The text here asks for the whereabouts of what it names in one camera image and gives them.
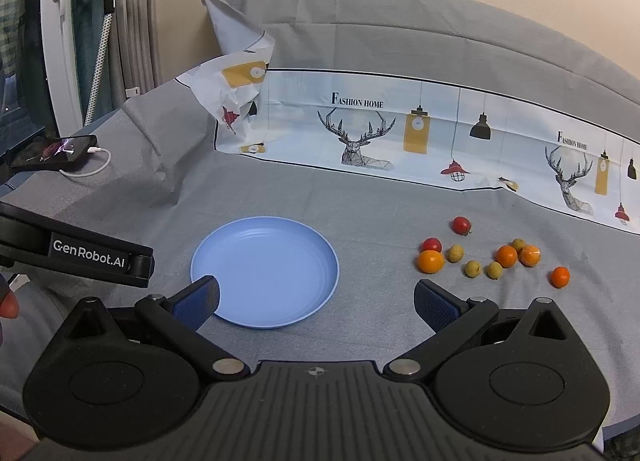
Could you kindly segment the person's left hand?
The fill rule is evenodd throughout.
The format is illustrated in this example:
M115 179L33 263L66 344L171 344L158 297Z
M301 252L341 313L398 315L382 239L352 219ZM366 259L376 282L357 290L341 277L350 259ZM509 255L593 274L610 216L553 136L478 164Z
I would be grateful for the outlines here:
M18 304L9 282L3 276L0 276L0 295L0 318L3 320L15 319L20 312L20 304Z

